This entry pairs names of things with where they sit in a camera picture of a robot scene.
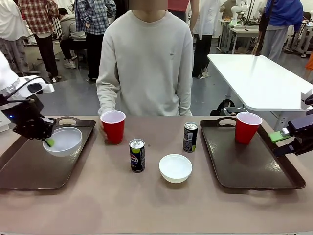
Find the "red plastic cup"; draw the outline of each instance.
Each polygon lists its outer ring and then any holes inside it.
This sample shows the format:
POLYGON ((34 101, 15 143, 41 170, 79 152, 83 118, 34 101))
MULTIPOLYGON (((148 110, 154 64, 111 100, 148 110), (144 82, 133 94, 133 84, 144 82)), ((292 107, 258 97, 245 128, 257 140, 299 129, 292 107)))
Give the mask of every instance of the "red plastic cup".
POLYGON ((237 114, 236 136, 238 143, 249 144, 262 124, 262 118, 256 114, 242 112, 237 114))
POLYGON ((100 120, 108 142, 119 144, 123 141, 125 118, 125 113, 118 110, 107 111, 101 115, 100 120))

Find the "blue shirt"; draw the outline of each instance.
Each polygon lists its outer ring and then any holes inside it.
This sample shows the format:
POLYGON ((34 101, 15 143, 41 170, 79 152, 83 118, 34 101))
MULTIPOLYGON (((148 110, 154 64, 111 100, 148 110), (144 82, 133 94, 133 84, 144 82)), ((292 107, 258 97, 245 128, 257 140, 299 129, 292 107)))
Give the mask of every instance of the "blue shirt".
MULTIPOLYGON (((269 24, 272 26, 290 26, 294 25, 297 32, 303 20, 303 6, 300 0, 274 0, 274 6, 270 15, 269 24)), ((269 15, 269 9, 272 0, 268 0, 266 5, 266 15, 269 15)))
POLYGON ((104 34, 109 27, 108 18, 116 14, 113 0, 76 0, 75 16, 77 31, 95 35, 104 34))

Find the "bowl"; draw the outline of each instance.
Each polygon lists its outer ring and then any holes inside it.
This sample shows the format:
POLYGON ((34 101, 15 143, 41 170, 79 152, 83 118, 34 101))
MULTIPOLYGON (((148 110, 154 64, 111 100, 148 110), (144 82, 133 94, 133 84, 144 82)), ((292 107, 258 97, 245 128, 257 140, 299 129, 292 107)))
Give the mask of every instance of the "bowl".
POLYGON ((192 171, 189 159, 180 154, 163 157, 158 166, 164 179, 174 184, 184 182, 192 171))
POLYGON ((76 152, 82 144, 83 134, 75 127, 62 127, 51 136, 54 145, 49 147, 43 142, 44 149, 55 157, 66 157, 76 152))

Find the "soda can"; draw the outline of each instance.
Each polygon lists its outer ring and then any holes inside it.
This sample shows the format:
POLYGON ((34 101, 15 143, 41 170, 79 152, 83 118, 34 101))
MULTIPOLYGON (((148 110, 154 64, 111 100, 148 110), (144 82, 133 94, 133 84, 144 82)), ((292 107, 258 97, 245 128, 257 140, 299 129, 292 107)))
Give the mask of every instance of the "soda can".
POLYGON ((194 122, 187 122, 184 128, 184 142, 182 147, 186 152, 192 153, 195 151, 197 135, 198 125, 194 122))
POLYGON ((143 172, 146 167, 145 162, 145 142, 141 139, 134 139, 129 142, 131 152, 132 171, 139 173, 143 172))

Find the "blue plaid shirt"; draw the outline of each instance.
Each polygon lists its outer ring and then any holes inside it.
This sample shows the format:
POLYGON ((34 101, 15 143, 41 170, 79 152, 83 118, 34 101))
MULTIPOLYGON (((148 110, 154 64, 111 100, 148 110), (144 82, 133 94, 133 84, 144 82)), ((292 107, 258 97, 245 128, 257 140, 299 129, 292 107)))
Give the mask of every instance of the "blue plaid shirt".
POLYGON ((75 0, 77 31, 95 35, 104 34, 109 27, 108 18, 116 14, 113 0, 75 0))

